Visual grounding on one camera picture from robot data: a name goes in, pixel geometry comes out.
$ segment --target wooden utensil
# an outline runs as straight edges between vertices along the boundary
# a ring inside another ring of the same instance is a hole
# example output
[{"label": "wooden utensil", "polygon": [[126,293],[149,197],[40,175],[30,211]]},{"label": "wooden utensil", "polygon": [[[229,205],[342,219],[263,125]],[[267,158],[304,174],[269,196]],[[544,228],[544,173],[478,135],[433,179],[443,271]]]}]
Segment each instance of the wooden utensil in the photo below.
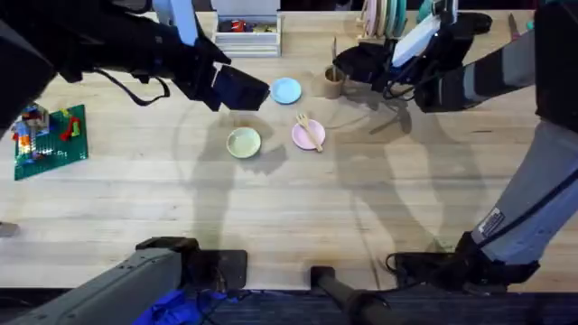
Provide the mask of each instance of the wooden utensil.
[{"label": "wooden utensil", "polygon": [[317,152],[321,153],[323,151],[323,147],[319,144],[319,142],[315,138],[315,135],[309,128],[309,117],[307,117],[307,115],[305,114],[297,114],[297,123],[303,129],[305,129],[305,132],[307,133],[307,135],[309,135],[309,140],[311,140],[311,142],[315,144],[315,149],[317,149]]},{"label": "wooden utensil", "polygon": [[[337,37],[333,36],[333,47],[331,48],[331,55],[333,56],[333,62],[337,59]],[[337,67],[333,63],[333,81],[337,81]]]}]

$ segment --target wooden cup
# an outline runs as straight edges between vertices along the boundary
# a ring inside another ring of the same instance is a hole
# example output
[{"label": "wooden cup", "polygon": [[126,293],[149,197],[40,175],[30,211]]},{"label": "wooden cup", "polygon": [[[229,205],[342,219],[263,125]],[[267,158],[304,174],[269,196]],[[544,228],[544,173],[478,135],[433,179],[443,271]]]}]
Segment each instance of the wooden cup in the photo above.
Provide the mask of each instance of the wooden cup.
[{"label": "wooden cup", "polygon": [[341,96],[343,83],[345,82],[345,73],[335,68],[336,80],[333,79],[333,66],[325,68],[321,84],[321,93],[327,99],[335,99]]}]

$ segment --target small plate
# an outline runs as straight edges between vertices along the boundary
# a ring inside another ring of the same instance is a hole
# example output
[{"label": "small plate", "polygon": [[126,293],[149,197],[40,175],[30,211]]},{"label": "small plate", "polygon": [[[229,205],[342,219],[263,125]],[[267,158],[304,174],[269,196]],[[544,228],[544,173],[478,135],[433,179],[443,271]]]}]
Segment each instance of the small plate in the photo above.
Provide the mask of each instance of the small plate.
[{"label": "small plate", "polygon": [[279,104],[293,104],[301,93],[301,85],[291,78],[281,78],[271,86],[271,98]]},{"label": "small plate", "polygon": [[236,158],[245,159],[254,156],[261,148],[261,135],[250,127],[240,127],[227,139],[227,150]]},{"label": "small plate", "polygon": [[[315,138],[317,139],[317,141],[319,141],[319,144],[323,144],[323,142],[325,142],[325,128],[323,127],[323,125],[321,123],[315,121],[315,120],[310,119],[309,120],[309,128],[311,129],[311,131],[315,135]],[[304,149],[304,150],[315,149],[315,144],[313,144],[313,142],[311,142],[311,140],[309,140],[309,136],[307,135],[307,132],[299,124],[296,124],[293,127],[292,137],[293,137],[293,142],[295,142],[295,144],[297,144],[297,146],[300,147],[301,149]]]}]

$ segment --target light blue plate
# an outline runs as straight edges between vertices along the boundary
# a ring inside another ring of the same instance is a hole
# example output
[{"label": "light blue plate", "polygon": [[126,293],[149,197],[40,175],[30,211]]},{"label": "light blue plate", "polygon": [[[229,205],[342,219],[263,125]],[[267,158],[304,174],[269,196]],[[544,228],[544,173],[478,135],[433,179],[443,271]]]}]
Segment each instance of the light blue plate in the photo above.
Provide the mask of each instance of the light blue plate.
[{"label": "light blue plate", "polygon": [[291,78],[281,78],[271,86],[271,98],[279,104],[293,104],[301,93],[301,85]]},{"label": "light blue plate", "polygon": [[401,37],[406,28],[406,10],[407,1],[398,0],[397,1],[397,15],[396,15],[396,28],[394,29],[394,37]]}]

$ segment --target wooden container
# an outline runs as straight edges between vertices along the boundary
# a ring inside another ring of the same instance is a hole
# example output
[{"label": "wooden container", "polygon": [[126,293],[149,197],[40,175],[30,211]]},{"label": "wooden container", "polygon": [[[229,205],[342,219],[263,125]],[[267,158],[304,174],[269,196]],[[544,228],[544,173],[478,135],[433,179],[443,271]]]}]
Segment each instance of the wooden container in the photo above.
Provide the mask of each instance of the wooden container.
[{"label": "wooden container", "polygon": [[[230,58],[281,56],[281,0],[211,0],[217,10],[213,42]],[[219,32],[224,21],[276,24],[276,32]]]},{"label": "wooden container", "polygon": [[336,79],[333,78],[333,66],[325,68],[325,71],[323,72],[321,92],[327,99],[339,98],[341,96],[341,91],[343,90],[345,74],[337,68],[335,70],[337,72]]}]

